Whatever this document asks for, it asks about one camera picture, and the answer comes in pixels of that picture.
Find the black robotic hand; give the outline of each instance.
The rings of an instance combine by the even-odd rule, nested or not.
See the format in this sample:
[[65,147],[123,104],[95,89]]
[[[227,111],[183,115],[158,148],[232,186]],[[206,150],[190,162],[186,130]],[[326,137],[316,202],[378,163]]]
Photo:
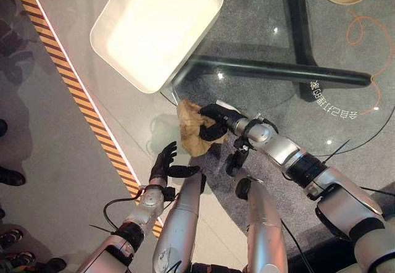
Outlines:
[[199,136],[206,141],[214,141],[227,133],[228,129],[232,130],[235,123],[244,116],[237,111],[227,109],[218,104],[209,104],[202,107],[199,113],[216,121],[213,126],[207,128],[200,127]]
[[151,170],[151,179],[162,178],[167,181],[167,177],[187,178],[199,172],[199,166],[170,166],[177,155],[177,143],[173,141],[158,154],[155,165]]

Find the person's foot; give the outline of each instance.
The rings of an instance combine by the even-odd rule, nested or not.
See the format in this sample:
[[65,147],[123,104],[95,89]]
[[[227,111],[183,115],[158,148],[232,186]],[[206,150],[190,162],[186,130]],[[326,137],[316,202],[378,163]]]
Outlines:
[[2,249],[6,250],[11,245],[20,241],[22,238],[22,231],[17,229],[8,230],[6,233],[0,235],[0,246]]
[[7,123],[5,120],[0,119],[0,137],[6,134],[8,129]]
[[20,185],[24,185],[25,182],[26,179],[23,174],[17,171],[8,170],[6,168],[0,167],[0,183],[18,187]]
[[66,262],[61,258],[50,259],[38,273],[58,273],[67,267]]
[[35,255],[29,251],[7,254],[6,259],[10,261],[13,268],[20,266],[31,266],[36,261]]

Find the striped floor tape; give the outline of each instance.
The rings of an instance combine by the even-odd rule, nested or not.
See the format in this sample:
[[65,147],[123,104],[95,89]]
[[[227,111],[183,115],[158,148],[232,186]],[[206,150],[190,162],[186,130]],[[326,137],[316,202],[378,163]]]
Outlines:
[[[52,33],[51,28],[48,26],[48,23],[45,20],[36,0],[20,1],[22,2],[23,7],[25,8],[34,28],[38,32],[40,40],[43,42],[45,49],[59,71],[60,76],[69,89],[69,92],[73,96],[74,101],[80,108],[85,120],[91,127],[93,133],[96,135],[96,138],[100,142],[104,152],[107,154],[112,165],[128,189],[130,195],[135,196],[139,190],[137,181],[133,177],[133,174],[119,153],[117,147],[111,139],[111,136],[101,122],[94,106],[91,104],[87,95],[85,94],[80,81],[67,62],[65,54],[57,43],[54,34]],[[158,220],[156,221],[152,232],[157,238],[160,236],[160,233],[162,232],[162,225]]]

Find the chinese characters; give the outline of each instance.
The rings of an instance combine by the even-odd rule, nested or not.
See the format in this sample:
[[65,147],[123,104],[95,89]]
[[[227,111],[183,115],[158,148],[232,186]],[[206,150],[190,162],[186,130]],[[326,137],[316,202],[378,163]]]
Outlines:
[[326,113],[330,113],[331,116],[340,117],[342,119],[351,119],[354,120],[358,117],[357,111],[345,111],[338,107],[335,107],[329,103],[325,97],[322,95],[322,91],[320,89],[320,84],[318,80],[315,82],[310,82],[310,87],[313,92],[313,95],[316,99],[316,103],[324,110]]

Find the white tray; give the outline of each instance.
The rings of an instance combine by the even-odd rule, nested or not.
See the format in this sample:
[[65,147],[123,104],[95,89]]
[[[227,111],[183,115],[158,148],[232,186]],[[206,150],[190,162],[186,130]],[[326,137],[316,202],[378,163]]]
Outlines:
[[95,52],[144,93],[182,67],[223,0],[109,0],[90,34]]

